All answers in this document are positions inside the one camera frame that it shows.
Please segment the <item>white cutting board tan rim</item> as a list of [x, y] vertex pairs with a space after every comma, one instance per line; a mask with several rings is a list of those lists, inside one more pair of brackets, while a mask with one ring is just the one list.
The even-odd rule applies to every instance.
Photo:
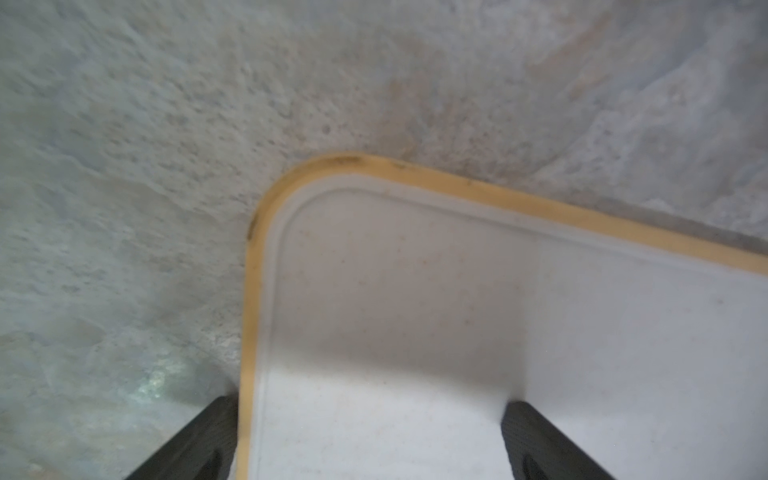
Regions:
[[239, 479], [767, 475], [767, 258], [415, 164], [309, 160], [247, 233]]

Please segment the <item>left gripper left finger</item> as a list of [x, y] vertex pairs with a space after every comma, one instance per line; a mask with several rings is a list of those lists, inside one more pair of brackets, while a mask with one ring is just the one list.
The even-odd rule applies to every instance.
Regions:
[[127, 480], [228, 479], [237, 447], [238, 394], [212, 401]]

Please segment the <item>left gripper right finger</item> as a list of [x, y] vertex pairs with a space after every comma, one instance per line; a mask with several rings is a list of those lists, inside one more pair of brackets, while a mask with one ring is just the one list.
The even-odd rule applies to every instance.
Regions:
[[500, 424], [515, 480], [614, 477], [525, 401], [510, 401]]

